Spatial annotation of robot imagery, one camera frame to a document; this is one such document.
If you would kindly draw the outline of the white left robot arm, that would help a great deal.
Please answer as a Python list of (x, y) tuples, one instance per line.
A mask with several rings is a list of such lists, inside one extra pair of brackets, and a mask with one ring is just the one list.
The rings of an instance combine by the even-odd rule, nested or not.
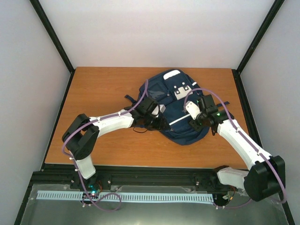
[(125, 128), (169, 130), (170, 125), (163, 115), (165, 110), (165, 105), (151, 97), (144, 97), (112, 114), (99, 117), (79, 114), (62, 136), (62, 152), (74, 162), (75, 170), (82, 176), (81, 183), (89, 189), (97, 185), (91, 153), (99, 137)]

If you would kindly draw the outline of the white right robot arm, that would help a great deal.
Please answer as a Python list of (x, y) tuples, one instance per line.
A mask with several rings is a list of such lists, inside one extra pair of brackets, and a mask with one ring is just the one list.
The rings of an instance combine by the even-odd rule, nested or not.
[(212, 95), (206, 95), (195, 103), (185, 99), (184, 110), (192, 117), (193, 125), (211, 128), (212, 134), (223, 137), (244, 161), (246, 171), (231, 167), (220, 169), (217, 177), (221, 184), (246, 191), (256, 202), (277, 193), (283, 194), (281, 203), (286, 202), (284, 160), (272, 156), (250, 138), (227, 107), (219, 110)]

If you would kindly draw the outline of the navy blue backpack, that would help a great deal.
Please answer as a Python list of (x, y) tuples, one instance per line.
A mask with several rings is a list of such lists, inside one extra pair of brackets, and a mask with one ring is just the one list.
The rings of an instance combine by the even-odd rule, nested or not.
[(199, 87), (195, 80), (180, 69), (169, 69), (148, 80), (147, 93), (165, 106), (163, 116), (171, 128), (160, 133), (176, 144), (191, 145), (203, 139), (209, 132), (208, 127), (195, 131), (189, 124), (192, 117), (183, 111), (185, 96)]

